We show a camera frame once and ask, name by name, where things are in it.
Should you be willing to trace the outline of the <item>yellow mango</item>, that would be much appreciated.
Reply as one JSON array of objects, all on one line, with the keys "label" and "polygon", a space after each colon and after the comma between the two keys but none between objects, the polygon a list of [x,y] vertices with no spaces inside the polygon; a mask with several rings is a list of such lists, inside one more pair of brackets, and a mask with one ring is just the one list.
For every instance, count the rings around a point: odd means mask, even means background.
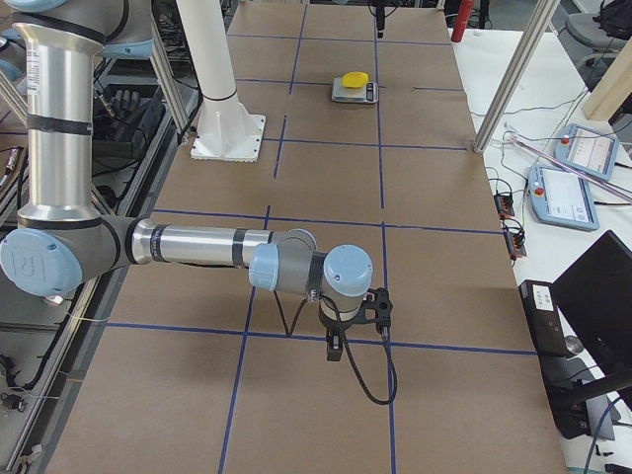
[{"label": "yellow mango", "polygon": [[341,78],[341,85],[347,89],[359,90],[369,82],[369,75],[364,71],[350,71]]}]

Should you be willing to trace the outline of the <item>orange circuit board near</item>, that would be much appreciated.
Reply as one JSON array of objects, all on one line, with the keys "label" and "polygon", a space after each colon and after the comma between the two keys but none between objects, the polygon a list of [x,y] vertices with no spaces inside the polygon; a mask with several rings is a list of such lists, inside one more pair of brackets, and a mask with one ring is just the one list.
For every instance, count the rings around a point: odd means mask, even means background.
[{"label": "orange circuit board near", "polygon": [[525,257],[525,231],[522,224],[511,217],[504,218],[501,223],[510,259],[515,262]]}]

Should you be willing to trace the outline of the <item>orange circuit board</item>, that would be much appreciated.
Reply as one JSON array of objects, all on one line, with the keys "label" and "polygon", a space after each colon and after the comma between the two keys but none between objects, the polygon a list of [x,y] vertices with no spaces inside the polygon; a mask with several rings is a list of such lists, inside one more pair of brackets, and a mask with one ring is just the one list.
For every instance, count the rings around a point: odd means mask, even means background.
[{"label": "orange circuit board", "polygon": [[514,217],[514,196],[510,191],[494,193],[494,203],[501,220]]},{"label": "orange circuit board", "polygon": [[515,262],[525,257],[525,231],[522,224],[511,217],[504,218],[501,223],[510,259]]}]

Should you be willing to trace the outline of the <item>orange circuit board far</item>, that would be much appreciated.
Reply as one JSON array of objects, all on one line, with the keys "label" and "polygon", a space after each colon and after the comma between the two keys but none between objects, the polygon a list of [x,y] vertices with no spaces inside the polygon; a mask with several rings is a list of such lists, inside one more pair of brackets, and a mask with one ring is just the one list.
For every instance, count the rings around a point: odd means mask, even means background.
[{"label": "orange circuit board far", "polygon": [[494,203],[501,220],[514,217],[514,196],[510,191],[494,193]]}]

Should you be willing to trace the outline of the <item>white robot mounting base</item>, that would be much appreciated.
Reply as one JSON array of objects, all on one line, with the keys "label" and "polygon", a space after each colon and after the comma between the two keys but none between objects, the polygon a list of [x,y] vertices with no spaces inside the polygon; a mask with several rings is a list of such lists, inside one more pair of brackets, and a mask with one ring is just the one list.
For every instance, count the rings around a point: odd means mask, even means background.
[{"label": "white robot mounting base", "polygon": [[250,114],[239,99],[220,3],[184,0],[177,6],[202,95],[191,156],[257,161],[266,118]]}]

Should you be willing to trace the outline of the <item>silver digital kitchen scale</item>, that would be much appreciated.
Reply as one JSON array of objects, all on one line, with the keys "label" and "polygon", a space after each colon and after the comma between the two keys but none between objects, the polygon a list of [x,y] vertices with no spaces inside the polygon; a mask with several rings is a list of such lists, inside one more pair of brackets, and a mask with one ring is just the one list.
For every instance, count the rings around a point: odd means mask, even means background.
[{"label": "silver digital kitchen scale", "polygon": [[332,83],[332,100],[348,104],[376,104],[379,100],[378,85],[369,81],[360,88],[349,88],[342,85],[342,78],[336,77]]}]

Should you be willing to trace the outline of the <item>black laptop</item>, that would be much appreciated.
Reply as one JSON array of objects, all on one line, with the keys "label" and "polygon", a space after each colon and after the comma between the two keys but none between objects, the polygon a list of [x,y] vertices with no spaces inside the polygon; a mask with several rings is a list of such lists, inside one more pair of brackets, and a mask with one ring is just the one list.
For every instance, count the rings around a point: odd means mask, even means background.
[{"label": "black laptop", "polygon": [[631,404],[631,250],[607,230],[555,281],[518,291],[557,429],[593,434],[608,393]]}]

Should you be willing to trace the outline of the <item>near blue teach pendant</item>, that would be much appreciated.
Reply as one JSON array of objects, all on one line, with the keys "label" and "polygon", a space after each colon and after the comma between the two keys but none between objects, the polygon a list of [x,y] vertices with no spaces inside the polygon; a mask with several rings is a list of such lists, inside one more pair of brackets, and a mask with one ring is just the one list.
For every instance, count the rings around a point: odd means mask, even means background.
[{"label": "near blue teach pendant", "polygon": [[527,194],[538,221],[582,231],[599,228],[589,184],[576,174],[534,164],[527,183]]}]

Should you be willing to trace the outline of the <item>blue teach pendant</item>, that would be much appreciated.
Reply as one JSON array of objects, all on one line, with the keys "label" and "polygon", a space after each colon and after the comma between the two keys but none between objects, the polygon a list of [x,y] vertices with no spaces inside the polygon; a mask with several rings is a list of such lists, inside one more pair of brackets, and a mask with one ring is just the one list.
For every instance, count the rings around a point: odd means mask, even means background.
[{"label": "blue teach pendant", "polygon": [[527,194],[538,221],[582,231],[599,228],[589,184],[576,174],[534,164],[527,183]]},{"label": "blue teach pendant", "polygon": [[609,181],[618,147],[614,135],[571,123],[562,131],[554,157],[589,176]]}]

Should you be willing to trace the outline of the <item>far blue teach pendant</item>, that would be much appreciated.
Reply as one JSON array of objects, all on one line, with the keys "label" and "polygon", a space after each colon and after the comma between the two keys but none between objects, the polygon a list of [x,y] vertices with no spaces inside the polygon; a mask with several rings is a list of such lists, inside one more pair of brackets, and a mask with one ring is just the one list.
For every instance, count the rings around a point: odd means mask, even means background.
[{"label": "far blue teach pendant", "polygon": [[562,131],[554,157],[589,176],[609,181],[618,147],[614,135],[571,123]]}]

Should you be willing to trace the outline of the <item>red fire extinguisher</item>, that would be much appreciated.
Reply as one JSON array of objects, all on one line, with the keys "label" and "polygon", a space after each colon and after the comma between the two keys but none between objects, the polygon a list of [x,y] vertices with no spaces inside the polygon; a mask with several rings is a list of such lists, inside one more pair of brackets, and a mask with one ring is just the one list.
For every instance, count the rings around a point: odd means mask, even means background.
[{"label": "red fire extinguisher", "polygon": [[459,10],[456,16],[456,20],[453,25],[451,41],[461,42],[464,36],[464,32],[468,27],[471,12],[474,7],[474,0],[462,0],[459,5]]}]

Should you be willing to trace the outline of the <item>aluminium profile post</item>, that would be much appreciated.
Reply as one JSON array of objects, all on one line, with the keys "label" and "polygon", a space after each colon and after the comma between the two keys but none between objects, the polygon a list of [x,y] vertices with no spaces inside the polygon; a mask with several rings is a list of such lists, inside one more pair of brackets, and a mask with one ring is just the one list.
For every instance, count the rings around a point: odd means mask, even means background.
[{"label": "aluminium profile post", "polygon": [[497,92],[473,142],[473,151],[482,154],[507,110],[510,99],[533,53],[547,30],[559,0],[539,0],[515,48]]}]

